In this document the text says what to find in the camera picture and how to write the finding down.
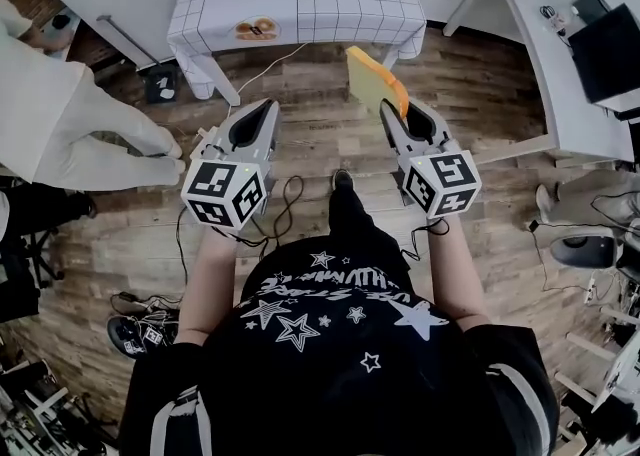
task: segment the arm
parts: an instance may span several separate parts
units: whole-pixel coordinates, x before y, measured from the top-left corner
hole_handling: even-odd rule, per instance
[[[233,308],[237,243],[205,228],[180,307],[176,344],[202,346]]]
[[[7,33],[33,47],[45,52],[61,51],[71,45],[73,31],[64,30],[55,39],[46,38],[42,31],[34,27],[32,22],[20,15],[9,0],[0,0],[0,22],[7,28]]]
[[[73,40],[73,31],[65,29],[57,38],[50,39],[44,36],[44,33],[38,28],[31,26],[18,40],[34,49],[42,49],[46,53],[51,53],[69,47],[71,40]]]
[[[484,291],[471,259],[460,218],[457,215],[447,216],[446,221],[450,227],[448,234],[429,233],[435,304],[455,319],[464,331],[490,324]],[[433,230],[444,232],[445,224],[438,223]]]

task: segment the sleeve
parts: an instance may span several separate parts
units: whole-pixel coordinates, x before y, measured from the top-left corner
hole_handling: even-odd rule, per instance
[[[550,454],[560,412],[533,331],[482,325],[465,336],[485,367],[517,454]]]
[[[24,18],[9,0],[0,0],[0,22],[7,28],[7,32],[14,38],[21,37],[31,27],[31,21]]]
[[[181,392],[199,383],[203,351],[196,344],[174,344],[136,362],[120,422],[121,456],[149,454],[155,416]]]

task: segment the power strip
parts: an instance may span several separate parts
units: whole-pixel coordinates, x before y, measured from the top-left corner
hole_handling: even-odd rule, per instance
[[[593,276],[589,279],[589,285],[587,286],[587,290],[584,293],[584,304],[588,305],[593,301],[593,298],[596,293],[596,279]]]

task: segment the white grid tablecloth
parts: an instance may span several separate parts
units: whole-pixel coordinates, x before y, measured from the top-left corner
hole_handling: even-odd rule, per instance
[[[207,99],[216,87],[222,91],[220,77],[212,77],[211,67],[196,56],[242,47],[360,41],[391,44],[396,57],[410,59],[420,53],[425,28],[419,0],[178,0],[168,41],[195,96]]]

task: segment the white table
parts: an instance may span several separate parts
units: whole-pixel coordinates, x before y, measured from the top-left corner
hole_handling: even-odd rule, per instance
[[[426,19],[419,0],[178,0],[168,42],[194,95],[240,97],[212,51],[303,42],[391,44],[384,64],[417,56]]]
[[[474,1],[462,1],[444,27],[445,36],[451,36],[464,22]],[[617,6],[617,1],[622,2],[607,0],[611,6]],[[589,103],[569,48],[540,14],[540,7],[553,5],[553,0],[506,2],[529,52],[544,106],[547,134],[480,152],[474,156],[476,163],[555,149],[582,155],[558,161],[559,166],[612,159],[633,162],[628,123]]]

